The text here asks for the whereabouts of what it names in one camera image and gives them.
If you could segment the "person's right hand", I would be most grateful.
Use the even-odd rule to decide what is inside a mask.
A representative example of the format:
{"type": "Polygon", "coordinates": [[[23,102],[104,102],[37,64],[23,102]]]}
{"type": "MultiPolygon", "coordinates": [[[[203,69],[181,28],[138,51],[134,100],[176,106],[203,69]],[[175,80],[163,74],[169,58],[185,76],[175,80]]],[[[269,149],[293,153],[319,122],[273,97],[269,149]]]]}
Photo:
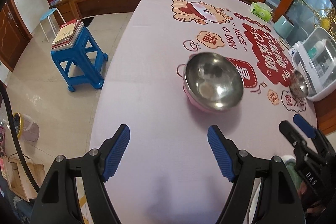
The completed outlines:
{"type": "Polygon", "coordinates": [[[304,182],[301,183],[298,189],[298,196],[301,199],[304,212],[308,214],[319,214],[325,210],[321,201],[317,200],[317,196],[304,182]]]}

